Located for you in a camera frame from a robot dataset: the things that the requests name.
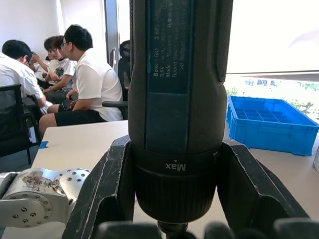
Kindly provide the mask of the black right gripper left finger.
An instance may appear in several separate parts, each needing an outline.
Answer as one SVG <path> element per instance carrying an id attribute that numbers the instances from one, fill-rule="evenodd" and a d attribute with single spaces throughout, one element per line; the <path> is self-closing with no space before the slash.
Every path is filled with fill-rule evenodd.
<path id="1" fill-rule="evenodd" d="M 62 237 L 92 239 L 103 222 L 132 221 L 135 191 L 128 137 L 114 140 L 85 179 Z"/>

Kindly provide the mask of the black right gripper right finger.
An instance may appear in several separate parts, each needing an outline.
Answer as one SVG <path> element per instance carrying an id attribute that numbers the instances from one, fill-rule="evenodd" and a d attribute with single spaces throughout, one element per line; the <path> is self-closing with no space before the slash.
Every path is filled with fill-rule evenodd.
<path id="1" fill-rule="evenodd" d="M 245 145 L 234 140 L 222 142 L 216 181 L 218 197 L 233 232 L 273 232 L 278 219 L 308 218 L 281 180 Z"/>

